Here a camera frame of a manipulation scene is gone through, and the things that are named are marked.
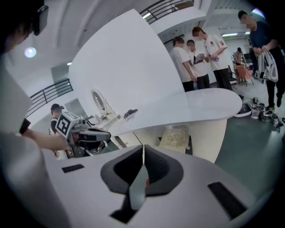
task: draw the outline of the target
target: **black slot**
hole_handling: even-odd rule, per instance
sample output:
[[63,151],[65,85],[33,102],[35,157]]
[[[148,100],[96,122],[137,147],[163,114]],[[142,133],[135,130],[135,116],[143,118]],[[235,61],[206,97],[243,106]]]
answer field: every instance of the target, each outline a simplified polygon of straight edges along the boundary
[[231,219],[244,213],[247,208],[220,182],[208,185],[208,188],[219,201]]
[[81,164],[78,164],[78,165],[74,165],[74,166],[63,167],[62,170],[64,173],[68,173],[68,172],[72,172],[72,171],[82,169],[82,168],[84,168],[84,166]]

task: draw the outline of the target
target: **person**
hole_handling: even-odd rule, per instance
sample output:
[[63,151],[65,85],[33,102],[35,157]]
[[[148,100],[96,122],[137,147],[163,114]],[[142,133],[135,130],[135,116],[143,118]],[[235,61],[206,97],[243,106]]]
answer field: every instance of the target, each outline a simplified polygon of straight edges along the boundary
[[234,53],[234,60],[236,65],[243,65],[245,64],[245,57],[241,50],[241,48],[237,48],[237,50]]
[[[2,32],[0,35],[0,91],[1,97],[4,97],[6,96],[5,88],[7,86],[13,86],[13,88],[17,90],[17,93],[14,94],[13,103],[7,103],[6,99],[1,99],[0,101],[1,107],[3,108],[1,109],[0,131],[7,133],[12,132],[15,134],[19,132],[22,136],[35,141],[40,148],[56,151],[68,148],[66,139],[59,135],[47,135],[29,129],[29,125],[31,124],[30,121],[22,116],[24,114],[23,110],[25,110],[26,107],[21,109],[21,107],[16,104],[15,98],[16,95],[20,97],[23,104],[31,103],[30,98],[23,92],[11,75],[9,75],[9,72],[3,67],[3,55],[5,53],[8,53],[15,46],[22,43],[32,32],[39,35],[40,31],[33,29],[37,28],[37,25],[39,25],[39,20],[36,20],[35,18],[37,17],[36,14],[38,10],[40,8],[43,9],[43,7],[45,7],[46,10],[48,9],[48,7],[44,5],[43,0],[21,1],[17,3],[16,6],[13,2],[7,2],[5,5],[5,8],[12,9],[13,14],[9,17],[7,23],[2,24]],[[11,117],[11,110],[14,110],[13,115],[15,118]]]
[[[53,104],[51,106],[51,113],[53,115],[53,118],[50,122],[50,128],[49,128],[49,135],[59,135],[60,134],[57,132],[56,130],[56,124],[57,124],[57,119],[59,118],[59,116],[62,113],[62,109],[64,109],[63,106],[60,106],[59,104]],[[57,151],[53,151],[57,160],[63,160],[63,159],[67,159],[67,158],[72,158],[74,157],[73,153],[68,150],[67,148],[65,148],[64,150],[57,150]]]
[[253,76],[255,76],[255,72],[258,70],[258,62],[257,62],[257,57],[255,56],[255,53],[253,51],[253,48],[252,48],[252,43],[251,41],[249,42],[249,57],[251,59],[251,62],[252,62],[252,67],[253,67]]
[[253,51],[256,55],[262,52],[270,52],[275,60],[278,71],[278,82],[267,80],[268,103],[266,111],[275,111],[274,89],[277,87],[277,107],[280,107],[282,96],[285,92],[285,61],[282,55],[276,35],[270,27],[262,21],[254,21],[245,11],[238,12],[238,18],[241,24],[245,24],[246,28],[250,29],[250,40]]
[[195,42],[188,40],[186,43],[190,52],[188,53],[191,59],[191,63],[194,65],[193,70],[197,76],[198,89],[210,88],[209,75],[207,71],[206,62],[209,62],[209,57],[205,56],[205,52],[202,50],[196,50]]
[[193,82],[197,81],[194,71],[190,66],[190,57],[183,49],[184,40],[181,37],[175,37],[173,39],[174,48],[170,51],[170,57],[177,69],[183,84],[185,92],[194,90]]
[[217,35],[206,34],[202,28],[198,26],[193,28],[192,35],[193,37],[198,38],[198,40],[204,40],[206,55],[210,57],[211,67],[215,74],[218,87],[232,90],[229,81],[228,64],[224,53],[227,45]]

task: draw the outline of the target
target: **metal railing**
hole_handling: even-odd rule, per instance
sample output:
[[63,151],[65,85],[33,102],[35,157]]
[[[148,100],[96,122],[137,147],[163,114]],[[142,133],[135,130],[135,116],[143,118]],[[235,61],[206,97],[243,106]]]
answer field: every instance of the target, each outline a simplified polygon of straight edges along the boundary
[[28,117],[50,101],[54,100],[55,98],[60,97],[61,95],[64,95],[71,91],[73,91],[73,89],[69,79],[67,78],[37,92],[36,94],[30,97],[33,101],[33,104],[28,110],[26,117]]
[[156,20],[176,12],[177,10],[188,8],[194,5],[194,0],[160,0],[147,7],[139,14],[151,24]]

